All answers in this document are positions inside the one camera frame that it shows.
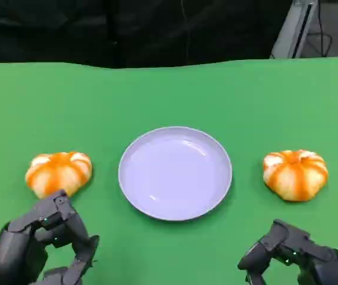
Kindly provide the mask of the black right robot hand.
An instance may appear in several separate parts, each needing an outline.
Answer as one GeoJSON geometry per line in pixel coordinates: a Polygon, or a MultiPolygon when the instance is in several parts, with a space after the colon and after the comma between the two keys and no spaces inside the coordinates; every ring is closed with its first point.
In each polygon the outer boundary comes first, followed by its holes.
{"type": "Polygon", "coordinates": [[[298,284],[338,284],[338,249],[315,243],[308,232],[279,219],[241,258],[238,269],[246,272],[248,284],[266,284],[263,274],[272,259],[297,265],[298,284]]]}

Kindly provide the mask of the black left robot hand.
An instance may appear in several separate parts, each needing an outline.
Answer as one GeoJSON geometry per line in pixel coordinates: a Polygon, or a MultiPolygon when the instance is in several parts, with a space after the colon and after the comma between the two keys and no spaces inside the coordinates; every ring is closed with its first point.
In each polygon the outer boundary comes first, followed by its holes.
{"type": "Polygon", "coordinates": [[[2,227],[0,284],[81,284],[99,240],[98,235],[89,236],[68,194],[59,190],[2,227]],[[75,253],[71,265],[44,271],[49,245],[71,245],[75,253]]]}

